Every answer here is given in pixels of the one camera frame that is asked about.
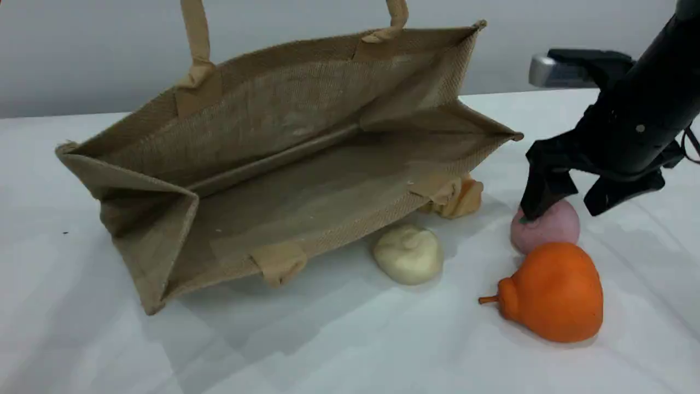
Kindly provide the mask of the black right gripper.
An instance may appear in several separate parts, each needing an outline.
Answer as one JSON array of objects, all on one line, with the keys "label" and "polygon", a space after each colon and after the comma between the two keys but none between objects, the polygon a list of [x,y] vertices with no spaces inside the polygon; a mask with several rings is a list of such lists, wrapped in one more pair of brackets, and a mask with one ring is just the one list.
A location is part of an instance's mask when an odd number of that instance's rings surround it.
[{"label": "black right gripper", "polygon": [[523,215],[535,221],[557,202],[577,194],[571,169],[601,176],[584,197],[593,217],[661,190],[666,182],[657,169],[672,168],[683,158],[675,138],[686,127],[685,85],[615,83],[598,95],[572,130],[530,147],[527,186],[520,202]]}]

